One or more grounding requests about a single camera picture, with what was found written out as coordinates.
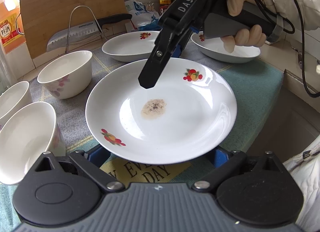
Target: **plastic bag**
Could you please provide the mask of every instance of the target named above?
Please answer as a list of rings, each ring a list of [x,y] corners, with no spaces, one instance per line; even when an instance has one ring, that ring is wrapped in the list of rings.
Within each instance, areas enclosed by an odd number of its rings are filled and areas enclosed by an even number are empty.
[[[158,20],[160,18],[158,12],[148,11],[143,3],[135,0],[125,2],[125,7],[128,13],[132,15],[133,29],[129,31],[145,31],[145,30],[160,30]]]

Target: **orange liquid bottle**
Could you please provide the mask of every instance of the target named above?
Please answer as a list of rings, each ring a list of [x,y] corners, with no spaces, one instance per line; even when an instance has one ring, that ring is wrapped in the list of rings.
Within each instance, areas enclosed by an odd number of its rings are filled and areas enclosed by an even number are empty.
[[[4,51],[10,51],[26,42],[16,29],[16,18],[20,13],[17,0],[0,0],[0,38]],[[18,29],[23,32],[21,16],[18,18]]]

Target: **wooden cutting board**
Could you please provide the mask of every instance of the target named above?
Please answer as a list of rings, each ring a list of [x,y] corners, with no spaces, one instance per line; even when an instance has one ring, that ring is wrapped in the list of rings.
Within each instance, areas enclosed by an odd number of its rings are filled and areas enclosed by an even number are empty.
[[[23,29],[32,59],[46,52],[47,43],[55,33],[68,28],[70,14],[78,5],[89,6],[97,19],[127,13],[124,0],[20,0]],[[89,9],[81,7],[73,13],[71,26],[92,20]]]

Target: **yellow label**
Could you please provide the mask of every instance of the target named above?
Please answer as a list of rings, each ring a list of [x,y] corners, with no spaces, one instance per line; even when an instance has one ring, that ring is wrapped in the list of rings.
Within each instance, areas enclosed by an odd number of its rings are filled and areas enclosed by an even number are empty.
[[[103,164],[100,169],[112,175],[127,187],[130,182],[169,182],[190,166],[191,163],[189,162],[171,165],[151,165],[115,158]]]
[[[159,0],[160,4],[171,4],[171,0]]]
[[[21,37],[16,29],[17,14],[14,13],[0,22],[0,36],[3,46]]]

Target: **yellow patch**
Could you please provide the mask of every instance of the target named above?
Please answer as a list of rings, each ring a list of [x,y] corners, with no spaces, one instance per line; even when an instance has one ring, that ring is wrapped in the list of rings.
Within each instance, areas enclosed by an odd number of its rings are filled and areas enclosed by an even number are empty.
[[[170,165],[150,165],[115,158],[103,164],[100,169],[112,175],[127,187],[130,182],[169,182],[190,166],[190,162]]]

